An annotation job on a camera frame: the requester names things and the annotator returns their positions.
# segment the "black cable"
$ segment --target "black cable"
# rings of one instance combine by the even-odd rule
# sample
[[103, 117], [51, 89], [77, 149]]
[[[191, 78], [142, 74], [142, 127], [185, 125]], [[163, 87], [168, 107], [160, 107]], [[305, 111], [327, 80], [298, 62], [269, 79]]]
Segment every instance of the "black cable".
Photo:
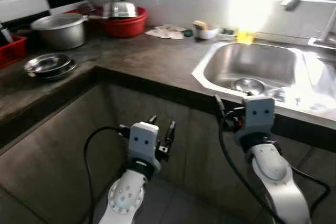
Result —
[[94, 213], [95, 196], [93, 194], [93, 186], [92, 186], [92, 179], [91, 179], [92, 174], [91, 174], [90, 166], [88, 164], [88, 157], [87, 157], [88, 146], [89, 146], [91, 140], [93, 139], [93, 137], [97, 133], [99, 133], [101, 131], [104, 131], [104, 130], [118, 131], [118, 128], [116, 128], [116, 127], [110, 127], [110, 126], [105, 126], [105, 127], [98, 128], [98, 129], [96, 129], [94, 132], [92, 132], [89, 135], [89, 137], [86, 139], [85, 145], [84, 145], [84, 162], [85, 162], [85, 169], [86, 169], [86, 172], [87, 172], [87, 175], [88, 175], [89, 190], [90, 190], [90, 215], [89, 215], [89, 222], [88, 222], [88, 224], [92, 224], [92, 222], [93, 222], [93, 215], [95, 214]]
[[306, 173], [303, 173], [300, 170], [297, 170], [295, 167], [291, 166], [293, 172], [295, 172], [296, 174], [302, 176], [303, 178], [309, 179], [313, 182], [315, 182], [316, 184], [323, 186], [324, 187], [324, 192], [311, 204], [311, 206], [309, 207], [309, 212], [310, 212], [310, 218], [313, 217], [313, 214], [317, 208], [317, 206], [319, 205], [319, 203], [321, 203], [330, 193], [330, 186], [327, 185], [326, 183], [314, 178], [313, 176], [310, 176]]
[[243, 183], [243, 185], [247, 188], [247, 190], [252, 194], [252, 196], [258, 201], [258, 203], [275, 219], [276, 222], [280, 223], [280, 224], [285, 224], [285, 222], [283, 220], [280, 219], [280, 217], [272, 210], [269, 208], [269, 206], [264, 203], [264, 201], [257, 195], [257, 193], [254, 191], [254, 189], [250, 186], [250, 184], [246, 181], [246, 179], [242, 176], [242, 174], [238, 171], [237, 167], [235, 166], [235, 164], [233, 163], [227, 148], [225, 146], [224, 140], [223, 140], [223, 124], [226, 120], [226, 116], [225, 118], [223, 118], [220, 121], [219, 124], [219, 130], [218, 130], [218, 136], [219, 136], [219, 143], [221, 145], [223, 154], [227, 160], [227, 162], [229, 163], [230, 167], [232, 168], [232, 170], [234, 171], [234, 173], [237, 175], [237, 177], [239, 178], [239, 180]]

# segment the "dish towel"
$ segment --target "dish towel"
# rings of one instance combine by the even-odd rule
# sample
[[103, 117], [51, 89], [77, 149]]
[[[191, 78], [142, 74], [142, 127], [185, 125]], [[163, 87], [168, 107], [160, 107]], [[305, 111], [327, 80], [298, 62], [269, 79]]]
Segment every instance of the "dish towel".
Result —
[[183, 27], [163, 24], [162, 26], [155, 26], [153, 30], [146, 31], [145, 34], [159, 37], [161, 39], [183, 39]]

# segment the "aluminum pot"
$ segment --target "aluminum pot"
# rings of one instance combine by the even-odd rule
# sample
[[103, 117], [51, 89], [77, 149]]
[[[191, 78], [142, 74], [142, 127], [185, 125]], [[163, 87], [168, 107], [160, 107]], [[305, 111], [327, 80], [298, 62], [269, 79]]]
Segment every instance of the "aluminum pot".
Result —
[[67, 50], [85, 42], [83, 22], [87, 17], [76, 13], [47, 16], [31, 24], [41, 34], [42, 40], [52, 49]]

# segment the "kitchen counter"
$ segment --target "kitchen counter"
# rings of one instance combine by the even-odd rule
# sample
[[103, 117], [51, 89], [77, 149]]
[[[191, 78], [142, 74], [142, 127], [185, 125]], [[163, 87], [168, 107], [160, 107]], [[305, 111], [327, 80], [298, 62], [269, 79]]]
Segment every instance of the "kitchen counter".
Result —
[[[216, 41], [159, 39], [145, 34], [111, 39], [90, 34], [86, 44], [64, 53], [77, 68], [66, 79], [41, 82], [23, 72], [26, 60], [0, 70], [0, 147], [37, 122], [76, 99], [94, 85], [114, 83], [157, 97], [215, 113], [212, 96], [219, 94], [228, 109], [242, 98], [203, 88], [191, 75]], [[34, 57], [50, 52], [39, 50]], [[273, 132], [336, 152], [336, 110], [303, 111], [276, 107]]]

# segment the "white bowl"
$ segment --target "white bowl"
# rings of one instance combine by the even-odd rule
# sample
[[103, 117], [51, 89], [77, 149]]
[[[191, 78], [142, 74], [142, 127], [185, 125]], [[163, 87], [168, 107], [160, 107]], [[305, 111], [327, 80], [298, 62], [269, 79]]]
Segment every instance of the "white bowl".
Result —
[[211, 30], [198, 30], [194, 28], [194, 35], [200, 39], [212, 39], [217, 36], [219, 33], [219, 28], [211, 29]]

